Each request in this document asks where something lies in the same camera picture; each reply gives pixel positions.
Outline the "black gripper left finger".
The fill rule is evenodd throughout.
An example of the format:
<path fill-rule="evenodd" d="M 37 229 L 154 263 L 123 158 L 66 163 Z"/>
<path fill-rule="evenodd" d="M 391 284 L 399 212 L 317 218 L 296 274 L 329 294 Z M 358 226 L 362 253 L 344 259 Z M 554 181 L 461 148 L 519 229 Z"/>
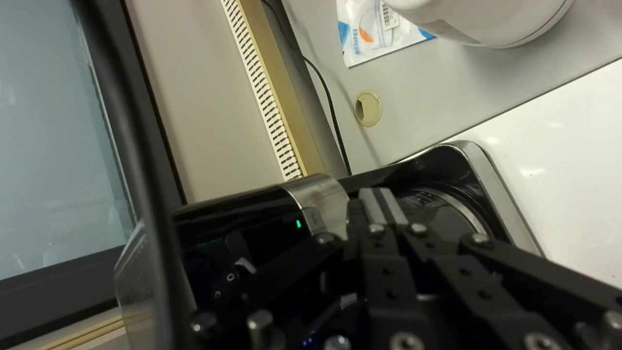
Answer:
<path fill-rule="evenodd" d="M 389 189 L 362 189 L 348 206 L 348 233 L 358 243 L 364 350 L 463 350 L 439 278 L 424 263 L 434 239 L 434 210 L 399 200 Z"/>

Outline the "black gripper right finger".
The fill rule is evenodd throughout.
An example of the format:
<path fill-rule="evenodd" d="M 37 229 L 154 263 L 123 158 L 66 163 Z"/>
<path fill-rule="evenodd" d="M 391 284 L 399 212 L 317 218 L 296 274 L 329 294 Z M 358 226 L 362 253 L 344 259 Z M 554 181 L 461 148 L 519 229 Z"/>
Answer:
<path fill-rule="evenodd" d="M 484 233 L 451 241 L 412 224 L 402 233 L 422 286 L 476 333 L 476 350 L 622 350 L 622 290 Z"/>

